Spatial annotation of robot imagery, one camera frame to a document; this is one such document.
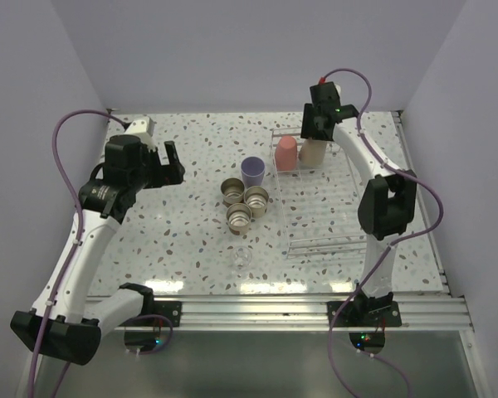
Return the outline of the beige plastic cup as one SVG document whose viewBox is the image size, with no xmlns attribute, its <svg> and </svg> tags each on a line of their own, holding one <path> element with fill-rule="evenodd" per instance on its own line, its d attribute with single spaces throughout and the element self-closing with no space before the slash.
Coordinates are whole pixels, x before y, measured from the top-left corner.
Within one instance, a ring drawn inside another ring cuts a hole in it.
<svg viewBox="0 0 498 398">
<path fill-rule="evenodd" d="M 325 159 L 326 147 L 326 141 L 306 139 L 299 152 L 301 165 L 308 168 L 320 167 Z"/>
</svg>

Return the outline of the red plastic cup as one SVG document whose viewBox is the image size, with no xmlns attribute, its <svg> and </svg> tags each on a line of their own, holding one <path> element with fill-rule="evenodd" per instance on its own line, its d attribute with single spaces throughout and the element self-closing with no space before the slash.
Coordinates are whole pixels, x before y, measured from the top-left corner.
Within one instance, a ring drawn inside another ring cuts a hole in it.
<svg viewBox="0 0 498 398">
<path fill-rule="evenodd" d="M 297 142 L 294 137 L 286 135 L 281 137 L 275 150 L 276 169 L 279 172 L 289 172 L 297 164 Z"/>
</svg>

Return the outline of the metal cup front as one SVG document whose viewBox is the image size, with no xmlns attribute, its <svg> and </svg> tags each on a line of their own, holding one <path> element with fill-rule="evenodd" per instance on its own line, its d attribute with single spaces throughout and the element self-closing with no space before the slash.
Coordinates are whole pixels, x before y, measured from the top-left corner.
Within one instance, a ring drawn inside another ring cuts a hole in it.
<svg viewBox="0 0 498 398">
<path fill-rule="evenodd" d="M 235 203 L 227 209 L 227 225 L 233 233 L 246 234 L 251 225 L 252 212 L 248 205 Z"/>
</svg>

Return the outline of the white wire dish rack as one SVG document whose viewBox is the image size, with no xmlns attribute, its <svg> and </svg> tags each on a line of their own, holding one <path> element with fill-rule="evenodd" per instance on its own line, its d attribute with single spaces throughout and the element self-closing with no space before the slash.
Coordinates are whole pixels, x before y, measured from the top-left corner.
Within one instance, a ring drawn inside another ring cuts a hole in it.
<svg viewBox="0 0 498 398">
<path fill-rule="evenodd" d="M 326 255 L 363 259 L 367 239 L 357 210 L 363 194 L 359 172 L 345 151 L 328 143 L 323 162 L 272 172 L 287 238 L 286 256 Z"/>
</svg>

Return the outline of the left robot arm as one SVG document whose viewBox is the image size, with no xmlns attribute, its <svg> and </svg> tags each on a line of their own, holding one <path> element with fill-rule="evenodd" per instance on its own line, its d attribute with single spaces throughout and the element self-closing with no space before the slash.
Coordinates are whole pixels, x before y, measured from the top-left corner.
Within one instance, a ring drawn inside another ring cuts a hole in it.
<svg viewBox="0 0 498 398">
<path fill-rule="evenodd" d="M 87 364 L 108 332 L 130 319 L 140 326 L 154 320 L 151 288 L 125 283 L 108 299 L 86 309 L 85 302 L 105 249 L 143 189 L 179 185 L 185 173 L 173 141 L 160 162 L 156 146 L 133 134 L 115 135 L 105 145 L 104 161 L 79 190 L 66 246 L 32 308 L 14 313 L 11 329 L 32 351 L 77 365 Z"/>
</svg>

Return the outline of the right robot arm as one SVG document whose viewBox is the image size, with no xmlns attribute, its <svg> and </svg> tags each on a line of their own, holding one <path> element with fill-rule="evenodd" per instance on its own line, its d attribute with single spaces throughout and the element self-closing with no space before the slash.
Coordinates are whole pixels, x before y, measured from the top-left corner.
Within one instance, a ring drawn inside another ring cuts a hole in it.
<svg viewBox="0 0 498 398">
<path fill-rule="evenodd" d="M 366 234 L 364 272 L 352 298 L 338 305 L 332 324 L 344 327 L 373 326 L 396 309 L 393 301 L 394 241 L 406 232 L 415 214 L 417 184 L 400 176 L 397 165 L 383 156 L 380 147 L 357 128 L 340 127 L 346 119 L 360 121 L 359 111 L 340 101 L 332 82 L 321 80 L 310 87 L 305 104 L 301 137 L 311 142 L 337 143 L 356 167 L 364 192 L 357 210 Z"/>
</svg>

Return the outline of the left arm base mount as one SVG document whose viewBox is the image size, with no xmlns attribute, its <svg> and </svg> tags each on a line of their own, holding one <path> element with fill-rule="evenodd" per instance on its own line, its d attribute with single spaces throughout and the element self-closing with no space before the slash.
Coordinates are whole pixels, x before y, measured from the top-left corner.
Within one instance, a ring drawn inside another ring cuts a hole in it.
<svg viewBox="0 0 498 398">
<path fill-rule="evenodd" d="M 121 322 L 115 329 L 124 330 L 124 345 L 137 357 L 163 351 L 173 340 L 183 314 L 181 301 L 155 301 L 153 309 Z"/>
</svg>

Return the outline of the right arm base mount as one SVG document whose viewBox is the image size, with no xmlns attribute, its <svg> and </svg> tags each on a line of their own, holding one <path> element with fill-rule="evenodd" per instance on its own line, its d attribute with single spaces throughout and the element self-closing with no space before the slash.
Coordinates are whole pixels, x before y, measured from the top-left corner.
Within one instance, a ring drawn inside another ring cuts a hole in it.
<svg viewBox="0 0 498 398">
<path fill-rule="evenodd" d="M 387 328 L 403 325 L 392 292 L 380 298 L 368 298 L 360 292 L 348 303 L 344 300 L 329 301 L 326 308 L 329 325 L 359 329 L 358 332 L 349 332 L 349 340 L 355 349 L 369 354 L 379 354 L 383 350 Z"/>
</svg>

